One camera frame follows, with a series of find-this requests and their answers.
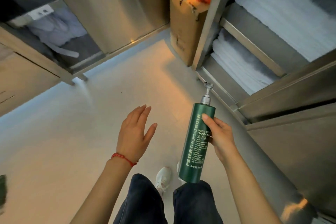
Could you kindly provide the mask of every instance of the jeans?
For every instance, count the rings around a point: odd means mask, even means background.
[[[174,224],[223,224],[209,184],[186,183],[173,193]],[[163,201],[151,183],[141,175],[132,177],[128,195],[113,224],[167,224]]]

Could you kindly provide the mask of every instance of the cardboard box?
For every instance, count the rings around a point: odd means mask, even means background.
[[[208,9],[197,0],[170,0],[170,42],[187,66],[193,64]]]

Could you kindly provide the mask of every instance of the hand wash bottle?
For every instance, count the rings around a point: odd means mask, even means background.
[[[203,122],[202,114],[205,113],[213,118],[216,110],[215,107],[210,106],[211,98],[209,92],[213,84],[205,82],[204,87],[207,90],[206,94],[202,97],[201,102],[194,103],[192,108],[178,173],[180,179],[191,183],[197,183],[201,178],[210,136],[210,129]]]

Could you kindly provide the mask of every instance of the white sneaker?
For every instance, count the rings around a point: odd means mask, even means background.
[[[186,181],[182,180],[181,178],[179,178],[179,171],[180,171],[180,162],[177,163],[177,177],[178,179],[181,181],[182,185],[187,183]]]
[[[166,192],[169,187],[172,177],[172,171],[170,167],[163,167],[156,175],[155,188],[160,193],[160,196],[163,197],[163,193]]]

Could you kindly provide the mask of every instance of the hand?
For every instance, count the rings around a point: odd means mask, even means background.
[[[124,155],[133,163],[145,153],[158,126],[157,123],[152,124],[145,134],[145,124],[151,109],[150,106],[146,108],[146,105],[135,108],[121,125],[117,153]]]
[[[218,118],[212,119],[205,113],[202,114],[202,120],[210,128],[212,138],[209,142],[215,147],[216,155],[224,164],[231,153],[238,153],[235,141],[233,139],[232,128]]]

